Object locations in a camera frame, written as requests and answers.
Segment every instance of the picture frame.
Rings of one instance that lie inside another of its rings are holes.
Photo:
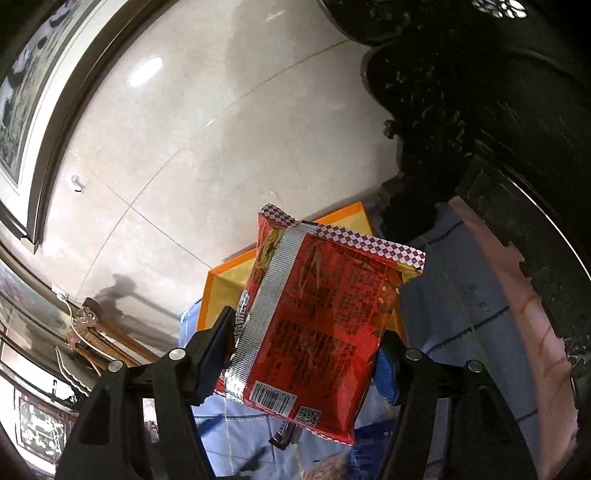
[[[20,45],[7,49],[12,59],[0,59],[0,221],[32,252],[85,106],[126,47],[172,3],[47,2],[21,28]]]

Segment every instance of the barcode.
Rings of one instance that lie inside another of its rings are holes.
[[[278,388],[255,381],[255,386],[252,387],[250,401],[287,417],[296,402],[296,398],[297,395],[292,395]]]

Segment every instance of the silver seal strip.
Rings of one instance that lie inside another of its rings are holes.
[[[256,293],[251,311],[246,317],[244,330],[236,345],[236,352],[225,373],[226,395],[232,400],[243,402],[246,382],[307,234],[306,230],[308,228],[298,226],[291,226],[285,230],[279,247],[271,259],[269,270]]]

